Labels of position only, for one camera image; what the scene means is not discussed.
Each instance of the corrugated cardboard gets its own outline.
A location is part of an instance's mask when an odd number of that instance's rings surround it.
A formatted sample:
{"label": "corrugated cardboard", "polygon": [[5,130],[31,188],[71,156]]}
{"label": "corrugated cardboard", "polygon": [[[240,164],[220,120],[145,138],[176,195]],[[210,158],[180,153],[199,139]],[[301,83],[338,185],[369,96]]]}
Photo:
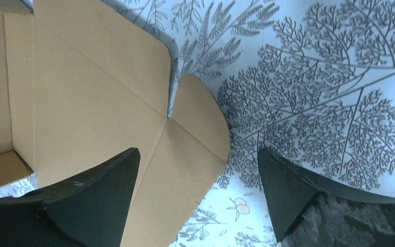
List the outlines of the corrugated cardboard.
{"label": "corrugated cardboard", "polygon": [[162,42],[99,0],[36,0],[34,15],[15,2],[0,1],[0,153],[16,151],[42,187],[137,147],[122,246],[168,246],[226,166],[211,93],[184,76],[167,119]]}

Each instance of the wallpaper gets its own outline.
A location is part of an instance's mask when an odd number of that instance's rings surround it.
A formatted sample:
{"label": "wallpaper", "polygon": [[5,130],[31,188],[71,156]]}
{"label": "wallpaper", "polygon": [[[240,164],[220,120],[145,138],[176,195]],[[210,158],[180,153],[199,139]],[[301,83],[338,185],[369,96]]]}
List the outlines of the wallpaper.
{"label": "wallpaper", "polygon": [[170,109],[194,74],[230,127],[228,167],[171,247],[280,246],[257,169],[264,147],[395,197],[395,0],[104,2],[169,47]]}

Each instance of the botanical print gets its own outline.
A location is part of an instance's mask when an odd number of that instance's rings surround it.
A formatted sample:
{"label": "botanical print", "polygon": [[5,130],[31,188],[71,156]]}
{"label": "botanical print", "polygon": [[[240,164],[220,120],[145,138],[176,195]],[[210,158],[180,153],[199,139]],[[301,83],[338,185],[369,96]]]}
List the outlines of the botanical print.
{"label": "botanical print", "polygon": [[302,23],[286,17],[273,30],[280,46],[263,45],[258,65],[219,89],[232,171],[260,187],[256,153],[271,147],[352,187],[378,189],[395,171],[395,101],[372,89],[395,75],[395,1],[315,4]]}

